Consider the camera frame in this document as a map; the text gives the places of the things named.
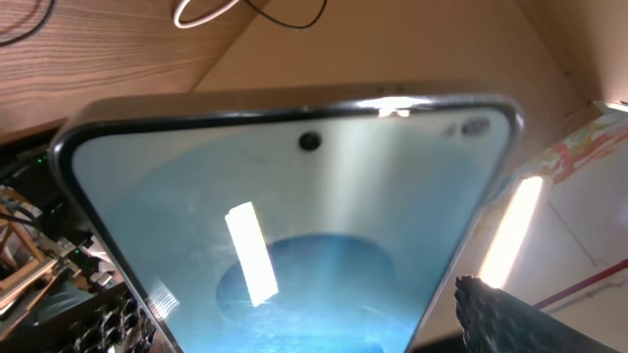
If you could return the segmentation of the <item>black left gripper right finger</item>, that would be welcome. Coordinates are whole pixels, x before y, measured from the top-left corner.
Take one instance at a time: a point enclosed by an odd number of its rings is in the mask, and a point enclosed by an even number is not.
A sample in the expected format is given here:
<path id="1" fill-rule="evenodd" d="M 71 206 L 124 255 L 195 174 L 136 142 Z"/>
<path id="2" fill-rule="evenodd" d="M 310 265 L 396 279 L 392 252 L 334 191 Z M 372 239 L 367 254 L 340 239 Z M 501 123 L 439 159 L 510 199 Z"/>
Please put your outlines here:
<path id="1" fill-rule="evenodd" d="M 471 353 L 614 353 L 477 277 L 455 280 L 455 315 Z"/>

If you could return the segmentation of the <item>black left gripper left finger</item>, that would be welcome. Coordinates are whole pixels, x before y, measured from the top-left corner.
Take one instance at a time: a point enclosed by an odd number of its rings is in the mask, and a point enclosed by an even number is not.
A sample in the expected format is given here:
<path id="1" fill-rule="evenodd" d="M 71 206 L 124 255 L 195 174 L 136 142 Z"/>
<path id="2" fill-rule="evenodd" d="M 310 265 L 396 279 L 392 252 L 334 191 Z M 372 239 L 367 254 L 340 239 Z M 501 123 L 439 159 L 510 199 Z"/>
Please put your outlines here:
<path id="1" fill-rule="evenodd" d="M 123 289 L 81 320 L 57 333 L 49 352 L 149 353 L 156 328 L 134 296 Z"/>

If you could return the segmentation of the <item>blue screen smartphone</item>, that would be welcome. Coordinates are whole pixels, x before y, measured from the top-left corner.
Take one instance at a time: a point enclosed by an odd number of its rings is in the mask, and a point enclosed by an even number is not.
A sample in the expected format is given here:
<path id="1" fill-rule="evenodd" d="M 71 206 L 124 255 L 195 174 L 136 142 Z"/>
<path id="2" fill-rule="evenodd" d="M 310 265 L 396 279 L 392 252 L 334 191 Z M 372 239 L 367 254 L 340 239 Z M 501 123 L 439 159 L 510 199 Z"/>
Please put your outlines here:
<path id="1" fill-rule="evenodd" d="M 466 87 L 87 105 L 52 171 L 176 352 L 403 352 L 522 128 Z"/>

